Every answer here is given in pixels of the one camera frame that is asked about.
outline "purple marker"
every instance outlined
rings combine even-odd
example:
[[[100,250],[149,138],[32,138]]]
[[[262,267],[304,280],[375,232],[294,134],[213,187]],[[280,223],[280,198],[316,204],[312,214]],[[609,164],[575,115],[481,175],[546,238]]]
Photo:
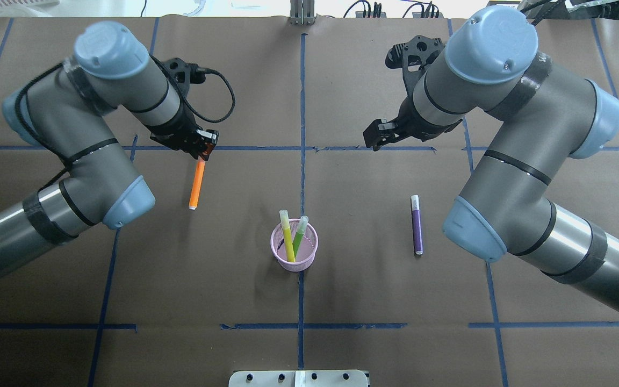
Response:
[[[422,223],[420,223],[420,196],[413,195],[410,197],[412,204],[412,240],[415,243],[415,254],[424,254],[424,245],[422,244]]]

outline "green marker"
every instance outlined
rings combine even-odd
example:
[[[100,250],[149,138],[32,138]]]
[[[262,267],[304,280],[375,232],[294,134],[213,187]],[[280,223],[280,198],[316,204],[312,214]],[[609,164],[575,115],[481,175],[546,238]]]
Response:
[[[295,231],[295,238],[293,238],[293,252],[295,255],[298,255],[298,249],[305,236],[305,230],[307,229],[307,222],[309,222],[309,220],[307,216],[300,217],[300,224],[298,225],[298,230]]]

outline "pink basket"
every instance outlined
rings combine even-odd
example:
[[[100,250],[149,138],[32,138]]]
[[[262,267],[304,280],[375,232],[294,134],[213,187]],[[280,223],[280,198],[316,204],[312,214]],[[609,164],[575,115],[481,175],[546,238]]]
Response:
[[[295,231],[297,231],[299,223],[299,219],[290,219],[290,233],[293,238],[295,238]],[[300,248],[298,248],[298,253],[295,256],[295,262],[285,260],[285,246],[283,246],[282,242],[283,231],[280,229],[280,223],[278,223],[278,226],[271,233],[271,252],[283,269],[302,271],[310,267],[310,264],[314,262],[314,254],[316,254],[316,248],[319,245],[319,238],[314,227],[309,223],[307,224],[307,230],[305,230],[303,242],[300,243]]]

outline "blue joint cap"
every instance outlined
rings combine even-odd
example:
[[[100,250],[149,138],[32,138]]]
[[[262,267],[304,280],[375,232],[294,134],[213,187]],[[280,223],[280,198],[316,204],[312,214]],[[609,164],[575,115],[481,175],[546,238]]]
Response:
[[[458,196],[443,223],[443,233],[482,260],[496,262],[508,252],[496,230],[468,201]]]
[[[149,53],[123,24],[105,20],[90,25],[74,45],[76,60],[89,74],[124,79],[147,66]]]
[[[102,223],[111,230],[121,228],[152,209],[154,202],[152,191],[145,183],[145,178],[140,175],[113,203]]]
[[[603,149],[603,145],[615,137],[619,130],[619,100],[587,79],[596,92],[594,122],[582,145],[570,154],[573,159],[586,159]]]
[[[494,85],[529,68],[538,51],[538,35],[525,15],[502,5],[479,10],[445,45],[445,63],[466,81]]]
[[[11,129],[18,133],[24,142],[40,147],[41,144],[32,138],[30,133],[28,133],[27,130],[25,130],[25,128],[20,124],[20,120],[16,116],[16,98],[18,98],[18,95],[22,89],[23,88],[20,88],[19,90],[14,91],[4,100],[2,103],[2,113]],[[23,120],[25,120],[25,122],[30,125],[32,130],[35,131],[35,127],[32,125],[32,119],[30,119],[30,112],[27,110],[27,96],[23,96],[23,99],[20,100],[20,113],[23,115]]]

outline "gray robotic arm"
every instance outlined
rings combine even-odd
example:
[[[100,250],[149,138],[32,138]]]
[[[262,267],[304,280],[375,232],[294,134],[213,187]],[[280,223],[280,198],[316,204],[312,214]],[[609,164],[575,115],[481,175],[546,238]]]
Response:
[[[180,59],[162,64],[126,27],[102,21],[78,37],[73,56],[8,97],[12,129],[54,152],[64,170],[0,213],[0,277],[99,222],[116,230],[152,208],[145,179],[102,119],[118,105],[153,140],[207,160],[218,132],[202,130],[184,98],[206,73],[217,72]],[[56,183],[64,172],[69,177]]]
[[[408,66],[419,64],[411,73]],[[503,121],[445,219],[445,235],[497,261],[509,252],[619,311],[619,240],[543,195],[567,157],[598,152],[619,130],[619,101],[538,51],[520,12],[485,8],[440,39],[415,37],[386,58],[403,68],[398,118],[364,131],[378,150],[454,129],[473,108]]]

